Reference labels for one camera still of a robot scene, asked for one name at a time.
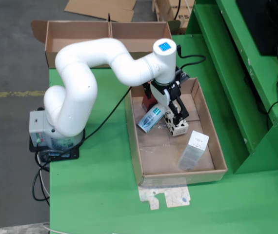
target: green table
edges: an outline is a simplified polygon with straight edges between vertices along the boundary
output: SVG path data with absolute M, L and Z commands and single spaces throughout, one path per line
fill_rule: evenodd
M 80 148 L 80 158 L 50 170 L 51 228 L 75 234 L 278 233 L 278 171 L 234 175 L 247 151 L 202 35 L 174 36 L 183 51 L 207 56 L 184 70 L 198 77 L 220 139 L 228 173 L 215 183 L 189 186 L 190 206 L 159 210 L 140 202 L 132 167 L 124 103 Z M 179 66 L 192 59 L 177 60 Z M 93 69 L 99 93 L 86 126 L 92 132 L 126 92 L 111 69 Z M 50 85 L 62 84 L 50 70 Z

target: blue sensor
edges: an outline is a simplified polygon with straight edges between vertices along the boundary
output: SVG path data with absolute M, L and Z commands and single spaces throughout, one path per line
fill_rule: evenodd
M 159 45 L 159 48 L 160 48 L 162 51 L 166 51 L 166 50 L 169 50 L 171 47 L 170 47 L 170 45 L 169 45 L 167 42 L 165 42 L 165 43 Z

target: yellow floor line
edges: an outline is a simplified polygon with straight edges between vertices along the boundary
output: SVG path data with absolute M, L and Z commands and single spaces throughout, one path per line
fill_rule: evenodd
M 43 96 L 45 91 L 24 91 L 24 92 L 0 92 L 0 98 L 7 97 L 39 97 Z

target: white product box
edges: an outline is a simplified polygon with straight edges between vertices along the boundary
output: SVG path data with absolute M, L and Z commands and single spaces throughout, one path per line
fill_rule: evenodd
M 182 170 L 192 170 L 202 157 L 207 147 L 208 139 L 209 136 L 193 131 L 177 166 Z

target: cardboard box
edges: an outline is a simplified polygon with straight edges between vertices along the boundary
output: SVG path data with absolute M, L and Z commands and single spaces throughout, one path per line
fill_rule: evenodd
M 49 68 L 55 68 L 57 53 L 63 47 L 82 41 L 110 38 L 109 22 L 105 21 L 41 21 L 31 23 L 34 37 L 45 43 Z
M 167 13 L 167 15 L 164 17 L 166 19 L 166 21 L 174 20 L 176 12 L 177 12 L 177 9 L 171 8 L 169 10 L 169 12 Z M 184 34 L 186 32 L 190 16 L 191 16 L 191 14 L 189 12 L 189 9 L 184 8 L 184 9 L 179 10 L 179 13 L 177 15 L 177 19 L 180 20 L 180 29 L 179 29 L 180 34 Z
M 134 59 L 153 51 L 153 44 L 160 38 L 172 39 L 166 22 L 111 22 L 112 38 L 120 40 Z
M 135 0 L 69 0 L 65 11 L 117 22 L 131 22 Z
M 116 23 L 105 21 L 42 21 L 31 23 L 34 37 L 45 43 L 49 68 L 55 68 L 57 53 L 63 47 L 82 41 L 117 38 L 133 58 L 152 52 L 153 44 L 160 38 L 172 38 L 166 22 Z
M 189 117 L 188 133 L 171 137 L 161 119 L 149 133 L 136 123 L 145 115 L 143 87 L 133 87 L 125 99 L 130 149 L 136 182 L 140 186 L 180 185 L 220 180 L 227 172 L 214 124 L 197 78 L 190 78 L 181 86 L 181 99 Z M 208 147 L 191 172 L 177 167 L 192 131 L 209 136 Z
M 181 0 L 179 14 L 176 19 L 180 20 L 180 24 L 177 25 L 174 18 L 178 10 L 178 2 L 178 0 L 153 0 L 152 2 L 152 10 L 156 12 L 158 21 L 167 21 L 172 34 L 185 33 L 195 3 L 194 0 L 187 0 L 189 5 L 187 7 L 186 2 Z

